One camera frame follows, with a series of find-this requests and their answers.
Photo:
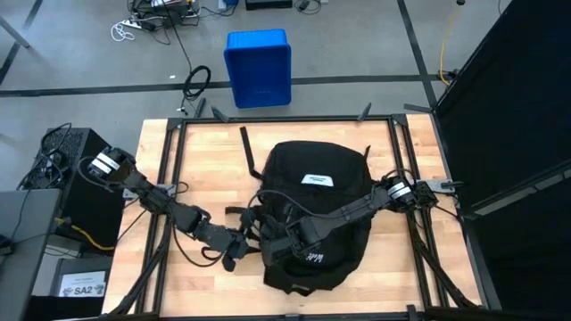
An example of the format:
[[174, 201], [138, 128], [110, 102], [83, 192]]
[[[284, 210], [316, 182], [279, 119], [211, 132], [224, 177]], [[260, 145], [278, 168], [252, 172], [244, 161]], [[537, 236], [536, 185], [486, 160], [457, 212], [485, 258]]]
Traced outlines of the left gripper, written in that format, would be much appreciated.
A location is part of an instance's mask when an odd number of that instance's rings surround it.
[[261, 252], [259, 246], [249, 245], [246, 241], [261, 240], [259, 228], [250, 219], [243, 222], [243, 232], [202, 221], [194, 230], [194, 239], [206, 244], [201, 249], [201, 254], [211, 262], [220, 260], [226, 271], [234, 271], [236, 262], [247, 253]]

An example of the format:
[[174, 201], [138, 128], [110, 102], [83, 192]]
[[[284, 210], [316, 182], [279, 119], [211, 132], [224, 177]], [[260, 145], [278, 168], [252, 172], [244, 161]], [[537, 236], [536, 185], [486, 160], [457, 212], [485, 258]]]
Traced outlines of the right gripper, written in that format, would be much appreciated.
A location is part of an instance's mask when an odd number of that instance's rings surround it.
[[280, 238], [261, 240], [261, 257], [266, 267], [280, 264], [290, 256], [302, 256], [318, 248], [325, 235], [324, 218], [300, 218], [293, 222], [280, 222]]

